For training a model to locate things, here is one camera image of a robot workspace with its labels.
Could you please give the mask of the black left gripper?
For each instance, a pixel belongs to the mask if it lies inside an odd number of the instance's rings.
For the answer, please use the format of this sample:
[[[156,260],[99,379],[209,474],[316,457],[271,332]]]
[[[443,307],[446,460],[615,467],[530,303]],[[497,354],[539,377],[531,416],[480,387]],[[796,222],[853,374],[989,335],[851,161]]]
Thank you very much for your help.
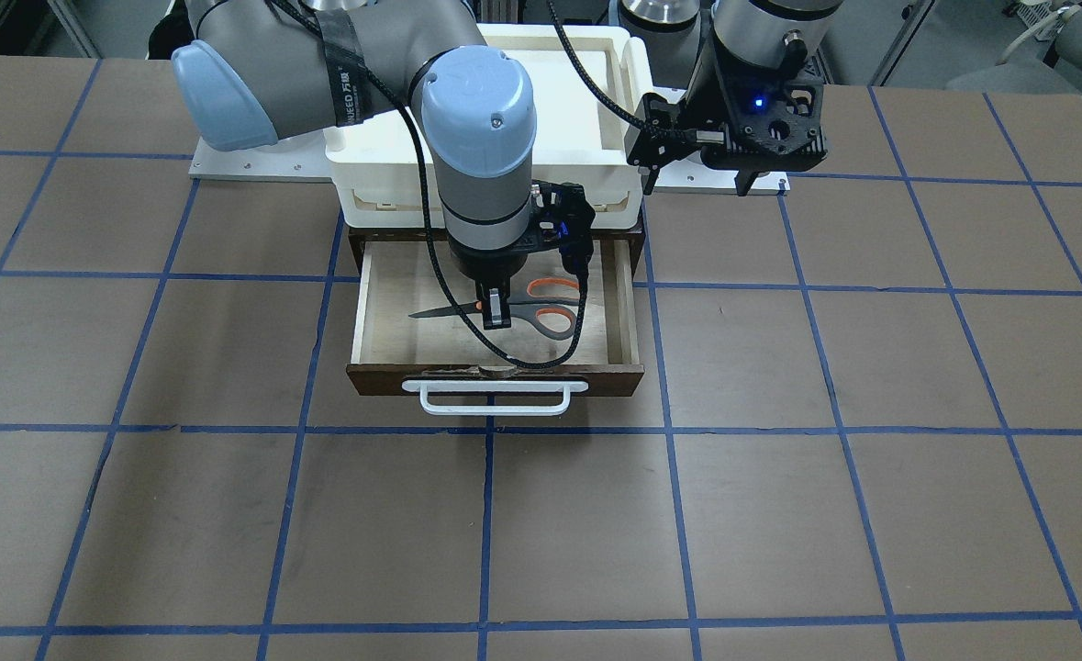
[[[801,55],[764,68],[733,55],[703,55],[685,96],[691,129],[717,131],[718,142],[700,145],[711,169],[738,171],[737,196],[748,196],[758,173],[805,172],[829,154],[820,122],[823,85],[805,70]],[[642,195],[650,196],[658,164],[642,168]]]

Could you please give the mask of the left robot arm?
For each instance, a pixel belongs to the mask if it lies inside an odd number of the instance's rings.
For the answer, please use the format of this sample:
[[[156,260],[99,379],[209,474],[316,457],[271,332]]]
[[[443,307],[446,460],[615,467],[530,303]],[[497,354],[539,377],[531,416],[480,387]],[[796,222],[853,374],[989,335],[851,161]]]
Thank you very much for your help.
[[[626,159],[654,191],[662,169],[692,154],[735,172],[735,191],[771,171],[806,172],[827,156],[822,83],[804,71],[837,1],[618,1],[618,26],[645,43],[654,83],[642,96]]]

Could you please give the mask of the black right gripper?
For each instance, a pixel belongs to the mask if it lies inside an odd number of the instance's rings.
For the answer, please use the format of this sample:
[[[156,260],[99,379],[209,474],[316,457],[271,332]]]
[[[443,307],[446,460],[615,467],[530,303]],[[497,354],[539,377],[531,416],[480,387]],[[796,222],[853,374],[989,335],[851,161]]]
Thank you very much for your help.
[[[511,277],[520,272],[530,240],[527,238],[530,208],[481,223],[449,209],[449,247],[458,272],[474,282],[476,305],[485,312],[487,331],[512,326]]]

